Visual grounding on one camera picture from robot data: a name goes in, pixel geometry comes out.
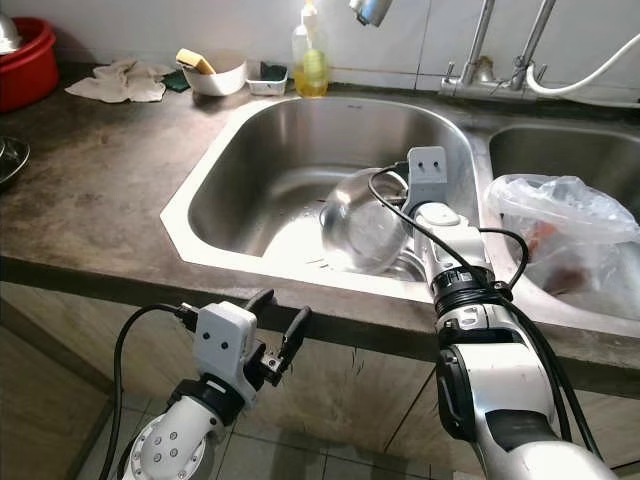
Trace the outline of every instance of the concrete countertop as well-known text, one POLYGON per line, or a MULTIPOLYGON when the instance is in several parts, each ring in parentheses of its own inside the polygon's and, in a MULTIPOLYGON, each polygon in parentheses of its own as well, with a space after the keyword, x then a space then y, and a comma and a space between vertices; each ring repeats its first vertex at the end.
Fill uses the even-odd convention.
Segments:
MULTIPOLYGON (((0 197, 0 279, 133 305, 241 302, 273 288, 279 306, 260 319, 261 327, 283 330, 293 309, 309 305, 311 337, 435 359, 430 304, 180 259, 160 212, 233 110, 252 101, 246 88, 224 98, 167 91, 162 102, 148 104, 105 104, 64 92, 89 73, 88 66, 63 65, 50 97, 1 120, 2 135, 28 142, 31 157, 0 197)), ((599 355, 575 329, 545 333, 576 387, 640 398, 637 358, 611 359, 606 345, 599 355), (589 350, 593 357, 584 355, 589 350), (627 386, 618 385, 621 379, 627 386)))

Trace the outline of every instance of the yellow dish soap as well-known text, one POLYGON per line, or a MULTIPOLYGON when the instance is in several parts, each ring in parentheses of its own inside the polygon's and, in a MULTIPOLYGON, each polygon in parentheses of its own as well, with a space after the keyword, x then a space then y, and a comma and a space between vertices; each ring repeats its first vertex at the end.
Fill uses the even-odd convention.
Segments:
POLYGON ((318 22, 318 10, 306 0, 300 11, 300 25, 293 31, 293 80, 301 97, 323 97, 329 86, 325 54, 326 37, 318 22))

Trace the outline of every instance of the faucet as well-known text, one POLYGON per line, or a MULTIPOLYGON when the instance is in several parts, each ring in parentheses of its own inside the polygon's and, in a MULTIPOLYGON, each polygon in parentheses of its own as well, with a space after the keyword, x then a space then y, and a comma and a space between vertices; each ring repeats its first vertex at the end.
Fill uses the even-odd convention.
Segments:
MULTIPOLYGON (((462 68, 462 73, 460 77, 452 78, 451 72, 455 64, 449 62, 447 74, 440 85, 440 93, 467 97, 521 98, 524 95, 522 84, 526 76, 527 67, 531 63, 531 58, 549 21, 555 3, 556 0, 542 1, 522 54, 518 55, 514 60, 511 78, 496 80, 493 76, 493 62, 487 57, 480 56, 495 4, 495 0, 484 0, 471 51, 462 68)), ((545 70, 546 65, 543 65, 537 76, 538 81, 544 75, 545 70)))

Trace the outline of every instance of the white cloth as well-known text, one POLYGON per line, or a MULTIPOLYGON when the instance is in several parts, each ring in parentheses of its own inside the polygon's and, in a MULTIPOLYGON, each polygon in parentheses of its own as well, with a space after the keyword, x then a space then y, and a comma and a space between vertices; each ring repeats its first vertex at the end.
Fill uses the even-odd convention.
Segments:
POLYGON ((149 65, 134 58, 93 69, 95 78, 87 77, 65 88, 67 93, 102 100, 107 103, 159 102, 166 87, 162 77, 173 72, 164 65, 149 65))

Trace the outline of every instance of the plastic bag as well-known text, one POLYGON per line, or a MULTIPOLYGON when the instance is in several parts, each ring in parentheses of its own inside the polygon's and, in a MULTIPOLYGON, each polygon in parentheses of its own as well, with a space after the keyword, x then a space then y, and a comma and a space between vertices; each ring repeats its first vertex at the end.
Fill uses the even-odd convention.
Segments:
POLYGON ((527 276, 551 294, 609 293, 610 280, 624 268, 621 259, 640 252, 633 215, 578 177, 505 175, 491 183, 486 198, 503 214, 505 228, 527 241, 527 276))

